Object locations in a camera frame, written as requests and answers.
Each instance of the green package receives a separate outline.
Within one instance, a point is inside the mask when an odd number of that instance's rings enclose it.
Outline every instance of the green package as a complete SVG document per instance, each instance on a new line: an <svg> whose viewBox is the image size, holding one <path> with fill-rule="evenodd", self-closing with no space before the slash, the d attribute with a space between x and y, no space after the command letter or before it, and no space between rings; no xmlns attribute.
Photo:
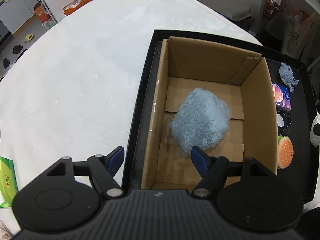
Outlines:
<svg viewBox="0 0 320 240"><path fill-rule="evenodd" d="M11 207L12 200L18 192L13 161L0 156L0 191L4 202L0 207Z"/></svg>

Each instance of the gray floor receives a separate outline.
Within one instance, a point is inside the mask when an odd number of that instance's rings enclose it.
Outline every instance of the gray floor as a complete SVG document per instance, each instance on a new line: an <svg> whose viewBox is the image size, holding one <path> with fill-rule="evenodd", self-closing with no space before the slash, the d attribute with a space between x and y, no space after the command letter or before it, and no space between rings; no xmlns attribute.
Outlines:
<svg viewBox="0 0 320 240"><path fill-rule="evenodd" d="M35 43L35 41L39 39L45 32L46 30L42 26L41 21L38 18L34 17L33 21L29 23L29 25L16 38L13 37L12 41L7 45L7 47L0 54L0 76L3 76L9 70L9 67L7 69L4 69L3 67L2 61L4 58L7 58L10 60L10 65L13 64L19 57L20 53L24 49L30 48L30 46L33 43ZM27 34L34 34L34 38L30 42L23 43L23 40ZM15 45L23 46L22 51L18 54L12 53L13 47Z"/></svg>

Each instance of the gray-blue fur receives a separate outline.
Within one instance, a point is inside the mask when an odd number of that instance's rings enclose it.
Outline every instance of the gray-blue fur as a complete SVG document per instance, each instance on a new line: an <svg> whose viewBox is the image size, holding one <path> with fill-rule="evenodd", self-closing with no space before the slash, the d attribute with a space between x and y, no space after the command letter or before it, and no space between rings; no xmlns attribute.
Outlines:
<svg viewBox="0 0 320 240"><path fill-rule="evenodd" d="M183 155L193 146L216 146L229 129L230 110L212 92L196 88L188 94L171 122L174 138Z"/></svg>
<svg viewBox="0 0 320 240"><path fill-rule="evenodd" d="M281 81L289 87L289 90L292 93L294 91L293 86L298 85L299 80L294 79L291 67L288 66L286 63L281 62L281 66L279 68L279 74L280 74Z"/></svg>

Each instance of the black tray rim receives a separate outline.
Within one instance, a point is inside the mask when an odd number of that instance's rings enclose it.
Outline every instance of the black tray rim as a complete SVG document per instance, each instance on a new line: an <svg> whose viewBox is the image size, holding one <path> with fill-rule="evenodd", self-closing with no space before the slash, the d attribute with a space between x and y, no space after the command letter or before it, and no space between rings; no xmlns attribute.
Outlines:
<svg viewBox="0 0 320 240"><path fill-rule="evenodd" d="M140 127L140 120L141 114L144 107L144 99L146 95L149 75L151 71L151 65L153 62L153 58L155 55L156 44L158 41L162 41L163 39L168 39L170 36L176 37L184 37L184 38L192 38L192 39L199 39L205 41L214 41L217 43L222 43L242 49L247 49L251 51L255 51L260 53L263 57L277 61L277 62L284 62L291 67L297 69L299 71L301 82L303 85L303 90L305 93L305 99L307 104L308 110L308 120L309 120L309 129L311 129L312 122L314 118L317 116L316 110L316 103L314 100L313 90L310 83L309 75L306 70L305 65L287 55L284 55L278 51L273 49L266 48L264 46L254 44L248 41L238 40L235 38L230 38L227 36L220 36L216 34L209 34L209 33L200 33L200 32L190 32L190 31L178 31L178 30L154 30L150 45L148 48L145 64L143 67L143 72L140 80L140 86L137 94L136 104L133 113L133 119L129 134L129 142L127 147L127 154L124 162L124 172L123 172L123 179L122 179L122 188L125 191L129 190L130 181L132 176L133 170L133 163L135 157L135 149L138 139L139 127ZM312 183L309 182L310 188L309 196L302 196L304 203L308 203L313 200L314 193L316 190L316 183L318 177L318 168L319 168L319 146L313 147L310 143L310 176L313 178Z"/></svg>

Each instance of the open cardboard box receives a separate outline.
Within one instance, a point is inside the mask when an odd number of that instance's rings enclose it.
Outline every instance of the open cardboard box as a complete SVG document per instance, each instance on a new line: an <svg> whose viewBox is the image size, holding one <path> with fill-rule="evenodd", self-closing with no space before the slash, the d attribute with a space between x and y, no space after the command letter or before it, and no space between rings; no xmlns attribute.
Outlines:
<svg viewBox="0 0 320 240"><path fill-rule="evenodd" d="M276 106L265 58L216 42L170 37L162 43L141 188L192 191L201 180L170 131L180 104L197 87L230 108L229 131L205 152L236 162L254 157L276 174ZM228 178L226 185L238 180Z"/></svg>

